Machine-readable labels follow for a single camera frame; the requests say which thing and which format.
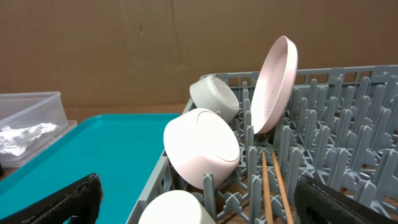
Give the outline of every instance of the wooden chopstick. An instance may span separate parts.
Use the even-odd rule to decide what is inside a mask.
[[[272,151],[272,161],[274,163],[275,175],[278,180],[280,196],[282,197],[282,203],[284,204],[287,224],[294,224],[292,212],[290,211],[289,202],[287,201],[284,180],[282,179],[282,175],[280,174],[279,164],[278,160],[276,159],[275,151]]]
[[[271,209],[271,194],[269,193],[269,180],[266,153],[262,152],[262,188],[264,191],[264,210],[266,211],[267,224],[274,222]]]

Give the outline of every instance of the teal tray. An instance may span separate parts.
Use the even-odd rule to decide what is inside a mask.
[[[179,114],[106,114],[79,124],[0,182],[0,219],[97,173],[104,199],[96,223],[125,223]]]

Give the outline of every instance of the plastic container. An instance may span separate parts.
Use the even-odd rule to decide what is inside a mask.
[[[59,92],[0,94],[0,162],[20,167],[68,127]]]
[[[32,160],[35,156],[39,155],[42,151],[46,150],[48,147],[50,147],[52,144],[57,142],[62,136],[66,135],[68,132],[70,132],[73,128],[77,126],[76,121],[68,121],[68,127],[64,129],[63,131],[59,132],[58,134],[54,135],[52,138],[50,138],[48,141],[44,142],[43,144],[37,146],[36,149],[34,149],[35,153],[29,153],[27,154],[23,160],[20,161],[19,165],[22,167],[26,163],[28,163],[30,160]]]

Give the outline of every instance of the dish rack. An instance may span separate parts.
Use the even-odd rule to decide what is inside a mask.
[[[256,136],[250,104],[259,72],[212,75],[226,82],[239,100],[241,109],[230,127],[242,155],[238,168],[221,187],[213,189],[212,174],[203,174],[203,193],[192,193],[214,220],[236,213],[247,223],[266,222],[261,214],[261,154],[265,152],[271,165],[267,168],[270,190],[275,193],[272,212],[285,222],[271,150],[278,154],[291,205],[297,178],[305,174],[335,190],[351,192],[347,197],[389,218],[398,215],[398,208],[384,201],[386,196],[398,201],[394,190],[398,188],[398,65],[298,70],[289,104],[276,127]],[[192,109],[195,105],[190,99],[183,113]],[[245,193],[222,193],[231,184]],[[156,196],[188,188],[164,152],[127,222],[137,223]],[[223,210],[218,213],[216,196],[223,199]],[[244,212],[247,201],[250,209]]]

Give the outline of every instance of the cardboard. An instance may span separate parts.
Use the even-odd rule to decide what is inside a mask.
[[[183,103],[201,75],[260,70],[281,35],[299,68],[396,64],[397,11],[396,0],[0,0],[0,92]]]

